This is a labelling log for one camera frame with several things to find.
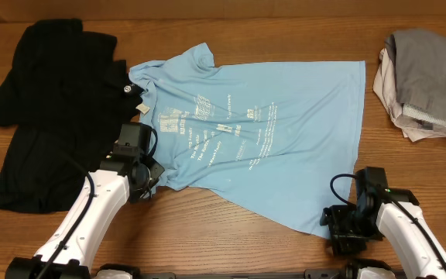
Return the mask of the light blue printed t-shirt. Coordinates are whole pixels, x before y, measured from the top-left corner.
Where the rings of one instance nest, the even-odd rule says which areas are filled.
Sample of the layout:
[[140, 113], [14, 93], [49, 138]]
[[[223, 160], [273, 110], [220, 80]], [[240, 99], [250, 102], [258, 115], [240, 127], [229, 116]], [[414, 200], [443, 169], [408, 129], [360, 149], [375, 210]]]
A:
[[141, 122], [158, 135], [159, 183], [205, 188], [319, 237], [325, 208], [347, 198], [365, 101], [362, 61], [216, 66], [202, 43], [132, 67]]

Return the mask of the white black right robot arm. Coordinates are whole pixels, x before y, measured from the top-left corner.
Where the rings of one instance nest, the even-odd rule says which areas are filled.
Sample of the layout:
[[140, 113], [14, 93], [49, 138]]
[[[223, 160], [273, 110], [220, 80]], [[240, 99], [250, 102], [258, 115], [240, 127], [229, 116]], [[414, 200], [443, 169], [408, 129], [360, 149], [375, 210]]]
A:
[[356, 255], [368, 242], [386, 239], [406, 277], [446, 278], [446, 252], [409, 190], [368, 186], [356, 204], [325, 208], [320, 224], [328, 228], [335, 256]]

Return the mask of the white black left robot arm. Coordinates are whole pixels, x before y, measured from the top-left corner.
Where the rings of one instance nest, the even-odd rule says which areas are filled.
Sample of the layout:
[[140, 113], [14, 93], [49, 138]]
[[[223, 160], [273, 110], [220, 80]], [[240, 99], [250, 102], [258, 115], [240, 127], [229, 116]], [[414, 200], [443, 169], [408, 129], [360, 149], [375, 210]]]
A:
[[126, 203], [148, 198], [164, 168], [152, 157], [108, 156], [86, 174], [77, 200], [53, 236], [31, 258], [16, 257], [6, 279], [91, 278], [105, 233]]

